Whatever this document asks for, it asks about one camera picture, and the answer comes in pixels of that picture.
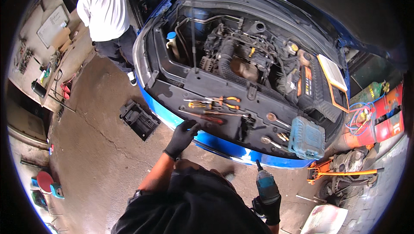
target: yellow oil cap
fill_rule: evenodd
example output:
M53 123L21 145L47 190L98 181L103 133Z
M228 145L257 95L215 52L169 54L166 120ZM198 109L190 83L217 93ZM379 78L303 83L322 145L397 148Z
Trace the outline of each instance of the yellow oil cap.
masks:
M292 47L292 50L294 50L294 51L299 50L299 47L296 44L292 44L292 45L290 45L290 47Z

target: hood prop rod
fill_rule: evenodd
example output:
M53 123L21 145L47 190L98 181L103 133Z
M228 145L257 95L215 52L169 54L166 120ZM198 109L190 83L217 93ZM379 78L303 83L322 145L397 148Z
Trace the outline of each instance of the hood prop rod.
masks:
M195 55L195 25L194 25L194 0L191 0L191 51L193 53L193 66L195 73L198 73Z

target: blue tool case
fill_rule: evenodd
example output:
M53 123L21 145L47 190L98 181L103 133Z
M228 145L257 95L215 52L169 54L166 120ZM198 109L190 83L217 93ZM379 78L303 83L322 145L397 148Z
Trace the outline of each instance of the blue tool case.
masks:
M325 154L325 129L304 117L295 117L287 149L301 159L321 159Z

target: white t-shirt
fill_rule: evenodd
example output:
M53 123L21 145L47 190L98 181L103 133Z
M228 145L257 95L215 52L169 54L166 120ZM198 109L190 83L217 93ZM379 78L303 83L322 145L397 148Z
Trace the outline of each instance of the white t-shirt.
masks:
M130 26L126 0L78 0L77 12L92 41L120 37Z

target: red stool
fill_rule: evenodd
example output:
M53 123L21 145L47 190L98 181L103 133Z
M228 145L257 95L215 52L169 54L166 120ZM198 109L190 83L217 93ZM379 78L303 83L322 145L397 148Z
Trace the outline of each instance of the red stool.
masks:
M50 189L50 184L53 184L54 181L48 172L40 171L37 174L36 179L40 189L42 189L45 193L52 193L52 190Z

